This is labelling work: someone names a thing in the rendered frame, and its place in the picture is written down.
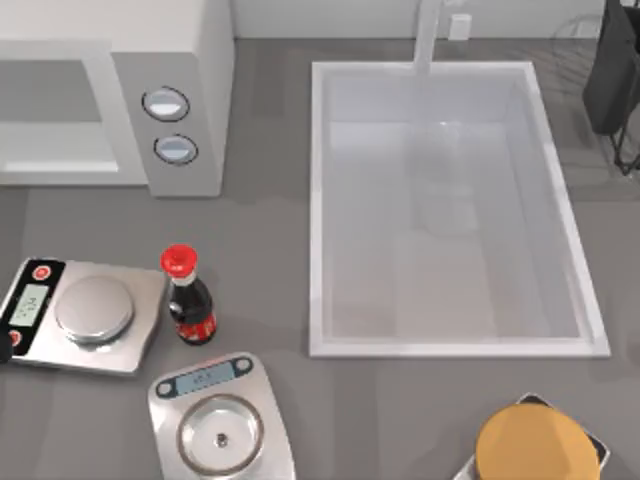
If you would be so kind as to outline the white sink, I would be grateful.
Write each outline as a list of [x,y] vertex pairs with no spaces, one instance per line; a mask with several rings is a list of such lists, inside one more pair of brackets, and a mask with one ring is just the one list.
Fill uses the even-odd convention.
[[530,62],[316,62],[311,88],[311,356],[610,355]]

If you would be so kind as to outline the dark bottle with red cap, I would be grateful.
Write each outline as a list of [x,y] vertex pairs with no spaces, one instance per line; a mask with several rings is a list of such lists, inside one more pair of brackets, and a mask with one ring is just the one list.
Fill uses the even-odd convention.
[[168,275],[168,308],[176,333],[188,345],[208,343],[216,333],[214,301],[197,272],[198,254],[188,244],[172,244],[160,256]]

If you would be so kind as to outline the round microwave knob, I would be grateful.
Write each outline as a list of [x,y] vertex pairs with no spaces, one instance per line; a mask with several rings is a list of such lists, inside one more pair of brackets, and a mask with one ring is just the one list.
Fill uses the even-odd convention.
[[153,146],[155,155],[170,165],[186,165],[195,160],[199,150],[189,137],[175,134],[156,139]]
[[188,98],[179,90],[169,86],[145,92],[141,103],[144,111],[160,122],[178,122],[190,111]]

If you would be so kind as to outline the silver scale with blue display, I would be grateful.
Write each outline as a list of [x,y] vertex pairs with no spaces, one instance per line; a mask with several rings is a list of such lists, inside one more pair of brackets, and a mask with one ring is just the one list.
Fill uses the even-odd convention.
[[249,352],[161,375],[148,407],[162,480],[297,480],[269,376]]

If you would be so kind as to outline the tall white tap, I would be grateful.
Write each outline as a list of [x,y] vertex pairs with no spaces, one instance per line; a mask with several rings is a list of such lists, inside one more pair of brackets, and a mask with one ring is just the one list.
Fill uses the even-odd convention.
[[466,2],[467,0],[420,0],[412,64],[416,76],[429,74],[441,7],[463,7]]

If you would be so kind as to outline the silver scale with black panel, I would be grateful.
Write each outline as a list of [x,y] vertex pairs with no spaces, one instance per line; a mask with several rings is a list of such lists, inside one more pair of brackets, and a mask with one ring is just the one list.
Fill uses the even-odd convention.
[[9,362],[133,376],[166,287],[157,270],[27,258],[0,304],[0,334],[13,344]]

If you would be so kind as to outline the pale microwave oven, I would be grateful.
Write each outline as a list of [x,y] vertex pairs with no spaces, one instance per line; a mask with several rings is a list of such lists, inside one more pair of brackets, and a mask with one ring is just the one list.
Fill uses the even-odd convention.
[[[229,37],[139,43],[0,40],[0,185],[144,186],[153,196],[215,197],[222,187],[235,49]],[[169,86],[188,115],[160,122],[145,92]],[[180,134],[186,165],[153,151]]]

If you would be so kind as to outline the scale with orange round plate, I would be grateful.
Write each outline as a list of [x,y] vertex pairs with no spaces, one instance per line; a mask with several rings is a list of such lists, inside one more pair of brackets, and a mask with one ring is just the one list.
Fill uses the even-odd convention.
[[601,480],[610,456],[577,420],[527,392],[484,421],[451,480]]

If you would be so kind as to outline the white wall socket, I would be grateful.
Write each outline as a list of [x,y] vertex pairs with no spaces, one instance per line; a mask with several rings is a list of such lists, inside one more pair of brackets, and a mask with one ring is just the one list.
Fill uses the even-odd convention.
[[453,14],[450,19],[448,40],[467,41],[471,36],[472,16],[467,13]]

